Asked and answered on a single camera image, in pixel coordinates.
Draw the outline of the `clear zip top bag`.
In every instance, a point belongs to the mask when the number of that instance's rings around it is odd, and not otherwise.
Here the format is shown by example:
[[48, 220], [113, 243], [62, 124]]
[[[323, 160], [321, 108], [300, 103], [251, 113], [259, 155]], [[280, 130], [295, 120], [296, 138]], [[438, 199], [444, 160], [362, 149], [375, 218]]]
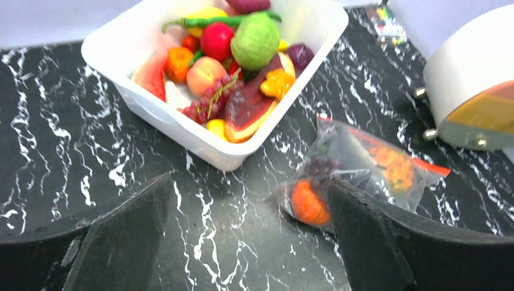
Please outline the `clear zip top bag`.
[[[334, 176], [342, 178], [350, 185], [365, 191], [379, 200], [389, 202], [410, 212], [415, 212], [425, 188], [436, 184], [450, 173], [448, 168], [429, 164], [414, 158], [405, 150], [344, 122], [318, 117], [316, 123], [317, 137], [309, 148], [300, 168], [275, 191], [279, 206], [294, 219], [296, 217], [291, 204], [292, 190], [300, 180], [306, 179], [310, 181], [309, 177], [304, 176], [304, 167], [306, 162], [315, 155], [328, 155], [340, 163], [339, 170], [334, 170], [320, 188], [313, 189], [326, 203], [329, 212], [328, 191], [330, 180]], [[403, 152], [411, 159], [415, 169], [415, 182], [410, 190], [406, 193], [398, 193], [392, 190], [382, 174], [382, 169], [368, 153], [368, 148], [373, 146], [392, 147]], [[312, 227], [331, 233], [335, 232], [332, 220], [322, 227]]]

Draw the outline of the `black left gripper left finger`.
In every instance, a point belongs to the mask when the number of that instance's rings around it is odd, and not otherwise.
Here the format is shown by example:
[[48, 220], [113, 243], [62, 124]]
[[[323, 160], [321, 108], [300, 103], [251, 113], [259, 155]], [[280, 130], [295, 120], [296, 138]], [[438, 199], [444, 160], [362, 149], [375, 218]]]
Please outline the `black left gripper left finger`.
[[168, 173], [107, 204], [1, 236], [2, 290], [147, 290], [172, 201]]

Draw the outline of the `dark toy grapes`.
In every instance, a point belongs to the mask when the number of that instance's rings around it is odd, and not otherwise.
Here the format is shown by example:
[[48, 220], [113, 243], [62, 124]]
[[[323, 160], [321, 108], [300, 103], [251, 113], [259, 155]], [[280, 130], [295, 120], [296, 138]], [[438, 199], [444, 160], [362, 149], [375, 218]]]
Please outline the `dark toy grapes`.
[[320, 188], [334, 170], [340, 169], [340, 163], [328, 155], [312, 156], [305, 164], [304, 176], [310, 178], [313, 189]]

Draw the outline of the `white plastic food bin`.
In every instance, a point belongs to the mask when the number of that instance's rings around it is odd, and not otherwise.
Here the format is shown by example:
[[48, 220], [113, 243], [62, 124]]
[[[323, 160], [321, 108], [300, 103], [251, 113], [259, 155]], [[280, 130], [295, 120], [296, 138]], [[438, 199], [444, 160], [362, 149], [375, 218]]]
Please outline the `white plastic food bin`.
[[164, 21], [201, 8], [224, 7], [224, 1], [141, 1], [88, 35], [82, 57], [93, 69], [114, 83], [128, 108], [163, 134], [217, 169], [231, 172], [256, 152], [282, 120], [290, 106], [325, 60], [346, 29], [349, 17], [333, 1], [273, 1], [272, 10], [282, 23], [287, 42], [304, 42], [315, 56], [288, 94], [257, 132], [246, 142], [232, 144], [179, 113], [131, 81], [134, 69], [149, 57], [177, 44], [179, 31], [161, 32]]

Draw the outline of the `yellow orange toy piece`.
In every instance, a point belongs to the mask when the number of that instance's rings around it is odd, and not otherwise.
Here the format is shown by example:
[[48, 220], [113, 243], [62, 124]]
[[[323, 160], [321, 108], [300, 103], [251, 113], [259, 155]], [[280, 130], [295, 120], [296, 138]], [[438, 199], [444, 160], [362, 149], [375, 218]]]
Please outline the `yellow orange toy piece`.
[[295, 81], [296, 76], [285, 69], [272, 70], [266, 74], [260, 90], [264, 95], [281, 101]]

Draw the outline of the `orange toy pineapple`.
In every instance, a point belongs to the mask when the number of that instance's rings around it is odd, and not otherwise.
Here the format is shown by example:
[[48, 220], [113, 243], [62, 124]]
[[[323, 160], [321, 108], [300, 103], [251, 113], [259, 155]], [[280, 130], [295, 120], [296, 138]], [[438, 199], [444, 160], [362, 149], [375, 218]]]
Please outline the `orange toy pineapple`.
[[394, 192], [406, 193], [414, 186], [414, 165], [403, 152], [386, 145], [376, 145], [368, 148], [368, 153], [382, 169]]

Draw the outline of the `green toy cabbage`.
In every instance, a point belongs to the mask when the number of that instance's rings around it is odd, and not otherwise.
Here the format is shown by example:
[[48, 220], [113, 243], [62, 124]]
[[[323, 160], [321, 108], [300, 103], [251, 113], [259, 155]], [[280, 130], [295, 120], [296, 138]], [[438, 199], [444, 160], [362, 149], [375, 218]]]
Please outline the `green toy cabbage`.
[[246, 70], [269, 64], [278, 51], [281, 35], [275, 21], [264, 12], [246, 16], [230, 42], [233, 59]]

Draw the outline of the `dark toy plum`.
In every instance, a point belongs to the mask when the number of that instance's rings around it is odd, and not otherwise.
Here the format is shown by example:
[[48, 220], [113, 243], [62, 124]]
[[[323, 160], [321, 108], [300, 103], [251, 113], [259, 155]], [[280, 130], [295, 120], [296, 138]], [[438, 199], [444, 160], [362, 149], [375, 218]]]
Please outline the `dark toy plum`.
[[305, 70], [315, 55], [313, 50], [304, 43], [291, 45], [285, 53], [292, 60], [295, 69], [299, 72]]

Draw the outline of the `orange toy tangerine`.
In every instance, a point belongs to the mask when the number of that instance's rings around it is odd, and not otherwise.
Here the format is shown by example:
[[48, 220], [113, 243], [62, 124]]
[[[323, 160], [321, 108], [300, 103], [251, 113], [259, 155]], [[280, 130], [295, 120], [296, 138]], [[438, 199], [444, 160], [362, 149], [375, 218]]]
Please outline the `orange toy tangerine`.
[[296, 219], [305, 224], [322, 227], [332, 219], [326, 203], [312, 189], [309, 180], [300, 180], [294, 186], [291, 204]]

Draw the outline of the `box of markers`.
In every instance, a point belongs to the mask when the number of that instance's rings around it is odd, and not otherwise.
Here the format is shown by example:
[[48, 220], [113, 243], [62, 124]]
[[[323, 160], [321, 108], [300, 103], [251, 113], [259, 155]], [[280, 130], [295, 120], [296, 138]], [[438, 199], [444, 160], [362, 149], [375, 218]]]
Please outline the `box of markers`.
[[386, 5], [370, 7], [366, 10], [366, 15], [378, 43], [399, 46], [407, 42], [406, 31]]

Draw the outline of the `white cylindrical drum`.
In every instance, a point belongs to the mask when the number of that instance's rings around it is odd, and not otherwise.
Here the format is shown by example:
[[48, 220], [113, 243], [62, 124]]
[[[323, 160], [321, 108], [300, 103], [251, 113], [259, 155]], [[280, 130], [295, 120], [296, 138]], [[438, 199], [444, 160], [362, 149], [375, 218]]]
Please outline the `white cylindrical drum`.
[[435, 127], [422, 134], [454, 147], [513, 147], [513, 4], [483, 13], [454, 32], [423, 70]]

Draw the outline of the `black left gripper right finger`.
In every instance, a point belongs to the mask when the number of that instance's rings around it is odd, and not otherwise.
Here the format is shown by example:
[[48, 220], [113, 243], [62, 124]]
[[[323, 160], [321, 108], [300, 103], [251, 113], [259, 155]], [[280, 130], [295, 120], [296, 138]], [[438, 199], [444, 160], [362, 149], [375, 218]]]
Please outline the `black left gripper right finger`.
[[513, 238], [451, 227], [345, 180], [329, 206], [352, 290], [512, 290]]

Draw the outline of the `green toy chili pepper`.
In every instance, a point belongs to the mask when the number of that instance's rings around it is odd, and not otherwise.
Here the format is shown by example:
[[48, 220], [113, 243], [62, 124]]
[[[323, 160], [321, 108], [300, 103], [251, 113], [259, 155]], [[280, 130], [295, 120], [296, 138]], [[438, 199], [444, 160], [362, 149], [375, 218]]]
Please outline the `green toy chili pepper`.
[[243, 20], [247, 19], [250, 16], [266, 16], [272, 20], [282, 22], [282, 18], [275, 12], [270, 10], [264, 10], [260, 12], [253, 12], [247, 15], [238, 15], [238, 16], [218, 16], [209, 19], [188, 19], [188, 18], [178, 18], [172, 21], [168, 21], [163, 23], [161, 26], [161, 31], [165, 33], [171, 25], [179, 25], [183, 28], [205, 28], [210, 24], [215, 22], [221, 22], [230, 27], [236, 27], [242, 23]]

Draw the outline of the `peach toy fruit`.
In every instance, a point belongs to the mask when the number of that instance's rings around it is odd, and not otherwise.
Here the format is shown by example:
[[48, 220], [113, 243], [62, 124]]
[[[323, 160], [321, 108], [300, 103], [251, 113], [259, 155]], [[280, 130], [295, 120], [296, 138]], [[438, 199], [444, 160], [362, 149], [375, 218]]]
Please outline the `peach toy fruit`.
[[201, 96], [214, 85], [215, 81], [221, 79], [226, 74], [226, 69], [218, 60], [203, 56], [189, 69], [186, 82], [195, 96]]

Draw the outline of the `red toy grape bunch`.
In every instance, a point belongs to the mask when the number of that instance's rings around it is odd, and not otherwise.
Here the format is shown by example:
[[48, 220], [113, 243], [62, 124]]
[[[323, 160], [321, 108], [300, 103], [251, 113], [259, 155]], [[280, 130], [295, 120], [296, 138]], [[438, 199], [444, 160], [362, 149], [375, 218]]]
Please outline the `red toy grape bunch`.
[[198, 124], [205, 124], [219, 117], [232, 93], [243, 86], [241, 69], [237, 69], [234, 73], [215, 81], [199, 101], [192, 101], [190, 105], [181, 107], [178, 111]]

